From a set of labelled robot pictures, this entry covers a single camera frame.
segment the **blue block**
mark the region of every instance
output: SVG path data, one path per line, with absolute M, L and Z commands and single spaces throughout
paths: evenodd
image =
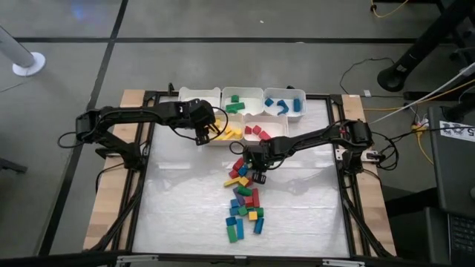
M 270 107 L 272 104 L 274 104 L 274 101 L 272 101 L 272 99 L 268 98 L 268 99 L 266 99 L 264 104 L 266 104 L 267 107 Z
M 231 216 L 239 215 L 238 208 L 230 208 L 229 209 L 229 215 L 231 215 Z
M 242 176 L 242 177 L 243 177 L 243 176 L 246 176 L 246 174 L 247 174 L 247 165 L 244 164 L 243 167 L 241 167 L 241 168 L 239 169 L 239 171 L 237 171 L 237 172 L 238 172 L 239 175 Z
M 257 222 L 255 222 L 254 233 L 261 234 L 263 226 L 264 226 L 264 218 L 258 218 Z
M 226 225 L 227 226 L 231 226 L 231 225 L 235 225 L 236 224 L 236 217 L 229 217 L 229 218 L 226 218 Z
M 239 201 L 238 201 L 237 199 L 231 200 L 231 207 L 232 207 L 232 208 L 237 208 L 237 207 L 239 207 L 239 206 L 240 206 L 240 205 L 239 205 Z
M 243 219 L 237 219 L 237 238 L 238 239 L 244 239 Z
M 294 99 L 294 111 L 300 112 L 302 110 L 300 106 L 300 99 Z
M 280 106 L 280 107 L 284 108 L 282 111 L 279 111 L 279 113 L 277 113 L 277 115 L 281 115 L 281 114 L 285 114 L 285 113 L 289 112 L 289 107 L 287 107 L 287 104 L 285 103 L 284 100 L 277 101 L 277 106 Z
M 246 204 L 246 202 L 244 201 L 244 197 L 238 193 L 238 189 L 239 189 L 239 186 L 232 189 L 232 191 L 235 193 L 235 196 L 236 196 L 237 201 L 239 202 L 239 205 L 244 205 Z

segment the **plastic container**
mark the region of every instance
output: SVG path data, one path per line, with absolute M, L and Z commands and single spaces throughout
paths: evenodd
M 178 101 L 189 101 L 192 99 L 206 100 L 212 107 L 220 107 L 221 89 L 214 88 L 212 90 L 190 90 L 186 87 L 180 88 L 178 93 Z
M 224 125 L 226 124 L 226 116 L 224 116 L 223 113 L 221 111 L 219 111 L 218 113 L 216 113 L 216 115 L 214 115 L 214 117 L 216 119 L 220 120 L 220 125 L 219 125 L 220 128 L 224 128 Z M 243 114 L 239 114 L 239 113 L 238 114 L 229 114 L 228 113 L 228 119 L 229 119 L 228 127 L 232 128 L 233 130 L 236 129 L 236 128 L 241 129 L 241 132 L 243 133 L 241 138 L 237 139 L 235 137 L 235 135 L 233 135 L 228 140 L 214 139 L 214 140 L 210 141 L 208 143 L 208 145 L 229 145 L 233 141 L 239 141 L 239 142 L 243 141 L 243 136 L 244 136 L 244 116 L 243 116 Z M 215 136 L 216 136 L 215 133 L 213 133 L 213 132 L 209 133 L 210 138 L 213 138 Z
M 305 115 L 307 112 L 307 100 L 305 97 L 305 92 L 301 89 L 280 89 L 280 88 L 267 88 L 264 90 L 264 101 L 267 98 L 272 99 L 274 103 L 267 107 L 264 105 L 264 111 L 268 115 L 277 116 L 277 113 L 282 111 L 281 106 L 277 106 L 279 100 L 284 100 L 287 107 L 289 107 L 289 112 L 285 114 L 289 118 L 290 122 L 297 122 Z M 301 110 L 300 112 L 294 111 L 294 99 L 300 99 Z
M 254 126 L 259 125 L 262 131 L 266 131 L 270 137 L 276 136 L 289 136 L 289 123 L 287 122 L 286 116 L 265 116 L 265 115 L 256 115 L 247 114 L 244 116 L 244 127 L 249 126 L 254 128 Z M 244 134 L 244 140 L 247 145 L 256 145 L 260 142 L 256 134 Z
M 238 95 L 239 102 L 244 102 L 246 106 L 238 113 L 259 115 L 264 112 L 264 92 L 262 88 L 224 88 L 223 97 L 221 98 L 222 109 L 226 110 L 226 105 L 231 104 L 231 96 L 233 95 Z

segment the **white stand base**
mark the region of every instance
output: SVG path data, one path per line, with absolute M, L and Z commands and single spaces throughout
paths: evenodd
M 30 67 L 20 67 L 16 64 L 13 64 L 13 72 L 18 76 L 28 77 L 37 74 L 45 65 L 46 65 L 46 58 L 40 53 L 31 52 L 33 58 L 35 59 L 35 63 Z

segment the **yellow cable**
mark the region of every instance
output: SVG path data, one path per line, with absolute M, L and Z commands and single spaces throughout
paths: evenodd
M 421 136 L 422 136 L 423 133 L 424 133 L 423 131 L 417 131 L 416 132 L 417 144 L 419 145 L 419 149 L 424 154 L 424 156 L 428 160 L 428 162 L 430 162 L 433 165 L 432 159 L 430 159 L 430 157 L 425 153 L 424 148 L 422 147 L 422 144 L 421 144 Z
M 464 86 L 466 85 L 470 85 L 470 84 L 473 84 L 475 82 L 475 79 L 469 81 L 469 82 L 466 82 L 465 84 L 463 85 L 459 85 L 455 88 L 452 88 L 448 91 L 445 91 L 444 93 L 441 93 L 437 96 L 432 96 L 432 97 L 429 97 L 428 99 L 425 99 L 425 100 L 422 100 L 421 102 L 417 103 L 418 104 L 421 104 L 421 103 L 425 103 L 425 102 L 428 102 L 428 101 L 431 101 L 431 100 L 434 100 L 434 99 L 438 99 L 440 96 L 444 96 L 448 93 L 452 93 L 454 92 L 455 90 L 458 90 L 460 88 L 463 88 Z M 364 108 L 363 111 L 397 111 L 399 108 L 403 108 L 403 107 L 397 107 L 397 108 Z
M 404 5 L 407 4 L 408 2 L 409 2 L 409 0 L 404 1 L 404 2 L 403 2 L 402 4 L 400 4 L 395 10 L 389 12 L 388 14 L 384 14 L 384 15 L 379 15 L 379 14 L 376 12 L 376 8 L 373 8 L 374 16 L 376 16 L 376 17 L 378 17 L 378 18 L 380 18 L 380 19 L 383 19 L 383 18 L 385 18 L 385 17 L 387 17 L 387 16 L 390 16 L 390 15 L 392 15 L 393 13 L 395 13 L 397 10 L 399 10 L 402 6 L 404 6 Z M 374 1 L 371 0 L 371 7 L 373 7 L 373 6 L 374 6 Z

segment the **green block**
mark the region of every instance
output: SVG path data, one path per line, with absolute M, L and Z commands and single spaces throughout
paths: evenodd
M 228 110 L 236 110 L 236 111 L 239 111 L 239 110 L 244 109 L 244 108 L 246 108 L 246 106 L 244 105 L 244 102 L 229 104 L 229 105 L 226 105 L 226 112 L 227 112 Z
M 239 96 L 238 95 L 231 96 L 231 103 L 238 103 L 238 102 L 239 102 Z
M 243 196 L 246 196 L 246 197 L 250 197 L 252 196 L 252 190 L 249 189 L 249 188 L 245 188 L 245 187 L 239 187 L 237 189 L 237 192 Z
M 258 212 L 258 218 L 264 217 L 264 208 L 256 208 L 255 210 Z
M 239 207 L 239 209 L 237 210 L 237 212 L 239 212 L 239 215 L 241 216 L 245 216 L 247 214 L 247 208 L 245 205 L 242 205 L 241 207 Z
M 233 225 L 226 227 L 228 230 L 229 242 L 234 243 L 238 241 L 238 236 L 236 236 L 236 230 Z

